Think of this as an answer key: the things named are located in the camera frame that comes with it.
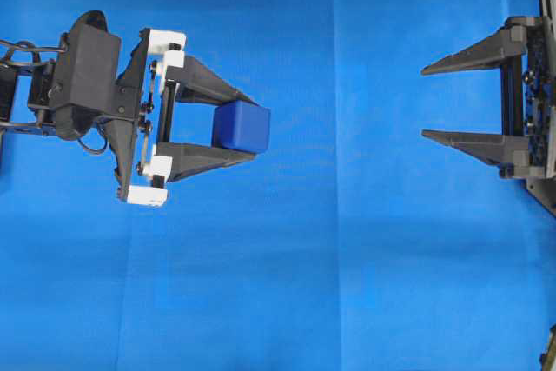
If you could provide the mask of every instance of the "black plastic part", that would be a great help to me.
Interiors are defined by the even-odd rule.
[[[131,181],[133,155],[136,146],[136,126],[133,122],[113,120],[103,125],[110,149],[116,155],[114,174],[120,183],[118,197],[126,200]]]
[[[455,71],[496,69],[508,58],[526,54],[526,46],[524,27],[502,28],[483,41],[425,67],[421,74],[429,76]]]
[[[525,136],[474,134],[423,130],[423,136],[442,145],[456,148],[488,165],[513,165],[516,151],[528,152],[529,139]]]
[[[168,182],[178,182],[211,169],[231,167],[255,159],[255,154],[247,152],[172,142],[159,142],[156,145],[156,154],[172,157],[172,171]]]
[[[152,187],[157,189],[164,189],[164,176],[153,176],[152,182],[150,182]]]
[[[162,91],[160,116],[158,118],[158,130],[156,142],[169,142],[172,130],[172,118],[174,115],[175,82],[166,82]]]
[[[29,98],[27,99],[27,106],[30,110],[34,112],[38,110],[50,111],[49,90],[52,88],[55,67],[56,64],[51,61],[46,66],[33,71]]]
[[[186,56],[183,68],[169,66],[166,78],[179,83],[175,100],[180,103],[221,105],[241,100],[255,104],[248,96],[224,82],[192,56]]]
[[[0,64],[0,122],[8,122],[17,89],[17,70]]]
[[[122,96],[127,97],[129,108],[124,111],[131,111],[133,118],[130,121],[114,120],[103,125],[110,149],[116,155],[115,173],[120,183],[118,197],[123,201],[127,201],[131,183],[150,30],[143,30],[139,35],[141,41],[131,52],[127,69],[116,80],[115,92],[116,100],[122,100]]]
[[[55,116],[56,131],[59,126],[62,139],[77,139],[86,133],[82,127],[92,126],[92,121],[80,121],[79,117],[114,112],[114,83],[121,42],[106,29],[102,12],[92,11],[81,16],[67,35],[68,50],[58,57],[50,108],[56,113],[68,106],[80,109]]]

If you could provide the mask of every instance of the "blue cube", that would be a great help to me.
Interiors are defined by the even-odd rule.
[[[214,147],[260,154],[268,149],[270,110],[237,101],[215,110],[212,128]]]

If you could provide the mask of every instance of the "cable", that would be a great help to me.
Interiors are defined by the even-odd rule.
[[[87,151],[89,154],[92,154],[93,156],[101,155],[104,151],[106,151],[106,148],[108,148],[108,138],[106,137],[103,128],[100,125],[96,125],[96,130],[98,131],[98,135],[100,135],[104,139],[104,145],[100,149],[92,149],[85,145],[81,138],[77,139],[79,145],[81,145],[85,151]]]
[[[104,145],[103,145],[103,147],[100,148],[100,149],[92,149],[92,148],[89,148],[87,145],[85,145],[85,144],[83,143],[83,141],[81,140],[81,138],[77,139],[77,141],[79,142],[79,145],[81,145],[82,148],[83,148],[85,151],[87,151],[89,154],[92,154],[93,156],[99,156],[99,155],[101,155],[101,154],[106,150],[106,148],[108,148],[108,139],[106,139],[106,138],[104,138]]]
[[[59,47],[24,47],[22,45],[18,45],[17,43],[9,43],[8,41],[4,41],[0,39],[0,45],[6,48],[10,48],[13,50],[23,51],[23,52],[58,52],[63,53],[66,52],[68,49],[64,46],[62,48]]]
[[[0,64],[5,64],[8,67],[45,67],[48,61],[41,61],[39,63],[23,63],[21,61],[0,60]]]
[[[0,122],[0,127],[4,128],[36,128],[36,122]]]

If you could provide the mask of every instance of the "blue background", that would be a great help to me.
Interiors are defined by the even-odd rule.
[[[499,75],[419,73],[537,0],[4,0],[1,37],[53,44],[90,9],[122,38],[120,70],[143,27],[186,32],[272,109],[270,150],[153,210],[115,199],[110,153],[8,137],[0,369],[536,367],[554,219],[420,138],[498,132]],[[212,109],[182,108],[173,140],[209,143]]]

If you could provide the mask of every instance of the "black wire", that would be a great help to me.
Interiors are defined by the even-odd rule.
[[[100,148],[100,149],[92,149],[92,148],[89,148],[87,145],[85,145],[85,144],[83,143],[83,141],[81,140],[81,138],[77,139],[77,141],[79,142],[79,145],[81,145],[82,148],[83,148],[85,151],[87,151],[89,154],[92,154],[93,156],[99,156],[99,155],[101,155],[101,154],[106,150],[106,148],[108,148],[108,139],[106,139],[106,138],[104,138],[104,145],[103,145],[103,147]]]
[[[81,138],[77,139],[77,141],[79,142],[79,145],[81,145],[85,151],[87,151],[89,154],[92,154],[93,156],[101,155],[104,151],[106,151],[106,148],[108,148],[108,139],[106,137],[106,134],[104,133],[103,128],[101,128],[100,125],[96,125],[96,130],[98,131],[98,135],[100,135],[102,138],[104,138],[104,145],[100,149],[89,148],[87,145],[85,145],[83,143]]]
[[[48,61],[41,61],[40,63],[23,63],[21,61],[0,60],[0,64],[5,64],[8,67],[44,67]]]
[[[68,49],[58,48],[58,47],[24,47],[22,45],[18,45],[17,43],[9,43],[8,41],[4,41],[0,39],[0,45],[6,48],[10,48],[13,50],[23,51],[23,52],[66,52]]]

